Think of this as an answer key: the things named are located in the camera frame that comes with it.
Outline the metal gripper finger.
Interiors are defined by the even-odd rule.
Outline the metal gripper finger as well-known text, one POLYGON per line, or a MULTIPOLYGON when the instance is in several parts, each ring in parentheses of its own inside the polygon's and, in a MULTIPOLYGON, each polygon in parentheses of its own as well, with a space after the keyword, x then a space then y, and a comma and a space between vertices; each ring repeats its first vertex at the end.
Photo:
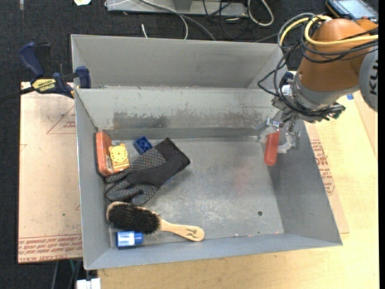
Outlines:
POLYGON ((296 149, 300 138, 299 131, 286 131, 283 137, 284 142, 280 143, 277 148, 278 154, 287 154, 290 150, 296 149))
POLYGON ((266 142, 267 136, 274 134, 281 128, 281 122, 276 119, 267 118, 256 127, 256 136, 259 142, 266 142))

